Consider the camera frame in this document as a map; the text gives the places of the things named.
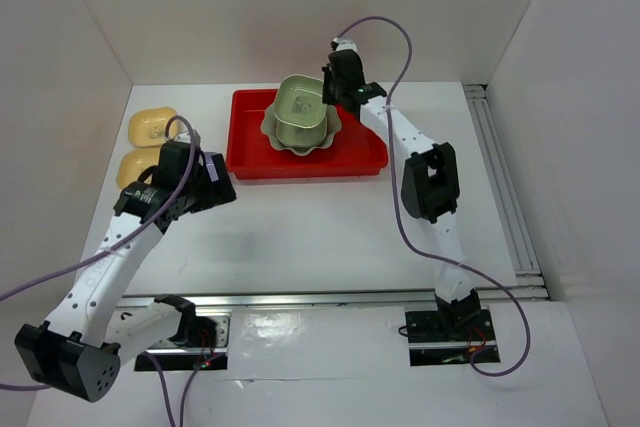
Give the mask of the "green square plate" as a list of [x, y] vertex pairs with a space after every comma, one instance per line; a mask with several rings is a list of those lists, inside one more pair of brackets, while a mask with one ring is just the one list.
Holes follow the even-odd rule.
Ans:
[[322, 101], [323, 83], [320, 79], [295, 74], [284, 79], [274, 100], [276, 118], [300, 128], [314, 128], [326, 116]]
[[276, 122], [276, 138], [287, 147], [311, 148], [320, 146], [330, 134], [329, 123], [323, 119], [312, 127], [301, 127], [278, 120]]

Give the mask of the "purple square plate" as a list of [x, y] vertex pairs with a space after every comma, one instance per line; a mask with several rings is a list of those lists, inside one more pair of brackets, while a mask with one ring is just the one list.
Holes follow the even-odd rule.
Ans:
[[203, 165], [212, 183], [219, 182], [225, 168], [224, 158], [217, 152], [204, 152]]

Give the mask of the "green scalloped bowl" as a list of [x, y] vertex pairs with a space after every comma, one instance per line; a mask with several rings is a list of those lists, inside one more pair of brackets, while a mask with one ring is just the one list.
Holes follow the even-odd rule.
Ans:
[[270, 147], [278, 152], [289, 151], [298, 157], [308, 156], [315, 150], [329, 149], [335, 140], [335, 136], [342, 130], [343, 124], [339, 118], [337, 108], [334, 106], [327, 107], [327, 132], [324, 140], [316, 146], [296, 147], [283, 144], [276, 136], [277, 120], [274, 113], [274, 106], [270, 105], [265, 112], [264, 118], [260, 125], [260, 132], [268, 139]]

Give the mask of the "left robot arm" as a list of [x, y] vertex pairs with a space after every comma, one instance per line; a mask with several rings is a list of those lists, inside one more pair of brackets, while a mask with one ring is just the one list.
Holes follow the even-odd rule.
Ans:
[[165, 143], [157, 164], [121, 191], [98, 261], [40, 325], [25, 324], [17, 333], [14, 344], [31, 378], [96, 402], [122, 365], [159, 342], [212, 349], [216, 323], [183, 297], [161, 294], [140, 310], [117, 306], [173, 222], [235, 199], [222, 154]]

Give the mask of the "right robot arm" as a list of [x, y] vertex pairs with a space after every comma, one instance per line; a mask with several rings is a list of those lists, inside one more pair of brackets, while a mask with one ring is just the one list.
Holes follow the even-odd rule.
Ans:
[[456, 153], [421, 133], [387, 102], [390, 95], [365, 81], [362, 60], [351, 41], [334, 40], [322, 68], [323, 100], [339, 105], [375, 133], [394, 163], [392, 192], [399, 215], [409, 215], [427, 239], [435, 274], [436, 326], [448, 339], [460, 338], [480, 314], [473, 280], [461, 268], [463, 253], [455, 214], [460, 196]]

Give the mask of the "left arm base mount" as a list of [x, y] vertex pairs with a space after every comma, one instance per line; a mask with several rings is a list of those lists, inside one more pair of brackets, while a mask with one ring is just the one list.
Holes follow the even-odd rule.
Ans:
[[204, 371], [223, 371], [228, 367], [228, 344], [230, 339], [231, 316], [215, 312], [202, 321], [190, 339], [179, 345], [163, 340], [152, 345], [145, 354], [135, 360], [136, 372], [151, 372], [154, 364], [148, 358], [153, 356], [165, 372], [188, 372], [196, 367]]

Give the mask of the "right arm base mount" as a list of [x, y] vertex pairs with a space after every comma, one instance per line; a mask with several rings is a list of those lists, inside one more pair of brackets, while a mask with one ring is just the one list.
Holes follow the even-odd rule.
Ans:
[[408, 342], [411, 367], [469, 364], [476, 353], [476, 364], [499, 363], [492, 318], [483, 309], [456, 331], [447, 331], [437, 311], [407, 311], [398, 334]]

